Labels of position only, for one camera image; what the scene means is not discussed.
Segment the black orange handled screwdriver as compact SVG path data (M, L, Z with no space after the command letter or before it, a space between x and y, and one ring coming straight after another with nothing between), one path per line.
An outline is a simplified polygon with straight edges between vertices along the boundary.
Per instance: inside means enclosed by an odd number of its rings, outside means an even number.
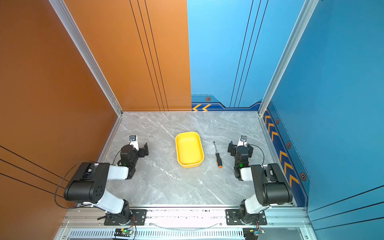
M217 149L217 146L216 146L216 142L213 141L213 144L214 144L214 147L215 147L215 155L216 155L216 160L217 160L218 167L222 168L223 167L222 159L221 159L220 154L218 152L218 149Z

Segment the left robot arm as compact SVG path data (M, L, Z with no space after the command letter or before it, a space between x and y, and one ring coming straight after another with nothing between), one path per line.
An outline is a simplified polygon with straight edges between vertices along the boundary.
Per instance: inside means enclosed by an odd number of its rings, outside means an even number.
M116 165L110 163L81 163L64 190L67 201L90 205L101 209L105 225L132 225L134 213L129 202L106 190L108 180L130 180L136 172L139 158L149 155L148 144L140 148L136 141L121 148L121 159Z

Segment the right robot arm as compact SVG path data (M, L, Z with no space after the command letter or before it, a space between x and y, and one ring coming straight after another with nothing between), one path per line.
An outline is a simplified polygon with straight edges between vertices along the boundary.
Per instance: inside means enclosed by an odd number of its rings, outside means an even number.
M237 144L229 143L228 152L235 158L234 175L243 182L252 182L255 193L243 200L234 221L244 225L260 224L259 219L271 205L284 205L292 202L293 193L279 164L251 165L254 145L241 135Z

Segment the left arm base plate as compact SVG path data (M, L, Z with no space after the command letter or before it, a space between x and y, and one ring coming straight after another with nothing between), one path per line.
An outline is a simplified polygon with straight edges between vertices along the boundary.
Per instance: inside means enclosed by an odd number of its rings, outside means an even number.
M131 225L143 226L146 218L146 209L130 209L127 213L106 214L104 225L121 227L129 227Z

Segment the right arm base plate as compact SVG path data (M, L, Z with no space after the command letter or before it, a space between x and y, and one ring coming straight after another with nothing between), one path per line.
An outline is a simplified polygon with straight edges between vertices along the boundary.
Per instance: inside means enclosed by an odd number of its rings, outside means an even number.
M265 213L259 213L259 214L241 213L240 209L226 209L225 213L226 213L227 225L229 226L237 226L237 225L266 226L268 224Z

